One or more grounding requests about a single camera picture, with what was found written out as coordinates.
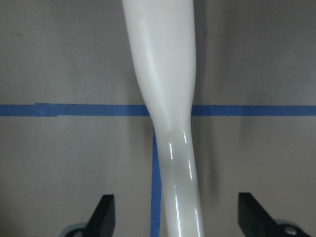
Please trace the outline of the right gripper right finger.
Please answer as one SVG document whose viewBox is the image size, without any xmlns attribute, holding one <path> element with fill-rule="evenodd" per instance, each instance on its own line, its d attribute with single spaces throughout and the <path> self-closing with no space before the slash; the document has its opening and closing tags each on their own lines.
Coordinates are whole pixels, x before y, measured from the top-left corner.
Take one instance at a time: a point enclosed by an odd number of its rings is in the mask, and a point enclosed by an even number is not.
<svg viewBox="0 0 316 237">
<path fill-rule="evenodd" d="M 277 223 L 251 193 L 238 194 L 237 220 L 246 237 L 308 237 L 301 228 Z"/>
</svg>

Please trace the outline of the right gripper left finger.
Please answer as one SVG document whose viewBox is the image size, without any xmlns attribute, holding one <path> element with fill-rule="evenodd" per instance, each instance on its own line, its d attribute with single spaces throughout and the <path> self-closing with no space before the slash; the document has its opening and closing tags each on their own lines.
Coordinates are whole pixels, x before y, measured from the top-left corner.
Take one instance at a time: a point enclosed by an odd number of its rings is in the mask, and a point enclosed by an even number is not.
<svg viewBox="0 0 316 237">
<path fill-rule="evenodd" d="M 112 237 L 115 229 L 115 197 L 103 195 L 85 227 L 86 237 Z"/>
</svg>

